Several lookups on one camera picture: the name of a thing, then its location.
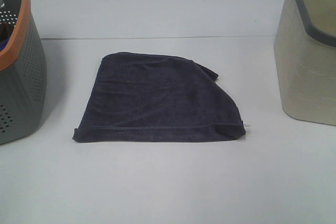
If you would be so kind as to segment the dark navy towel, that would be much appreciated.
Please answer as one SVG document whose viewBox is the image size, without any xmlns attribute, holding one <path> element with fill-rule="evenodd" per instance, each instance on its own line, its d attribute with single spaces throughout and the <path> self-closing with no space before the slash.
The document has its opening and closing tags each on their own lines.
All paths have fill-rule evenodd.
<svg viewBox="0 0 336 224">
<path fill-rule="evenodd" d="M 246 133 L 218 74 L 176 56 L 118 52 L 102 58 L 73 140 L 221 142 Z"/>
</svg>

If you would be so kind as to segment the grey perforated basket orange rim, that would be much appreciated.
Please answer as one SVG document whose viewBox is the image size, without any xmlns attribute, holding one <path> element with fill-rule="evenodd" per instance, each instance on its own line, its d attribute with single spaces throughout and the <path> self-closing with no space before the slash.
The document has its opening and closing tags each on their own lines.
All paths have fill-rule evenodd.
<svg viewBox="0 0 336 224">
<path fill-rule="evenodd" d="M 1 0 L 1 143 L 35 132 L 46 93 L 46 57 L 30 0 Z"/>
</svg>

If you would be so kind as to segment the beige basket grey rim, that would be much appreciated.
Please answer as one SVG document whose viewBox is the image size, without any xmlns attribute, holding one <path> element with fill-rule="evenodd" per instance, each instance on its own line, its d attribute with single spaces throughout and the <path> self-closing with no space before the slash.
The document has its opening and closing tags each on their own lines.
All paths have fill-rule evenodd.
<svg viewBox="0 0 336 224">
<path fill-rule="evenodd" d="M 335 125 L 335 0 L 285 0 L 274 52 L 284 112 Z"/>
</svg>

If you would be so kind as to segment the blue cloth in basket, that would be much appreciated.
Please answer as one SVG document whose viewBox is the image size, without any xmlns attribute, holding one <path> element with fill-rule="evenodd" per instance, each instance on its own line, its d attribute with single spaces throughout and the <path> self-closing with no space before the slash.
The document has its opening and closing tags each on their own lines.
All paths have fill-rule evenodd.
<svg viewBox="0 0 336 224">
<path fill-rule="evenodd" d="M 8 43 L 8 39 L 0 42 L 0 51 L 2 51 L 6 47 L 7 43 Z"/>
</svg>

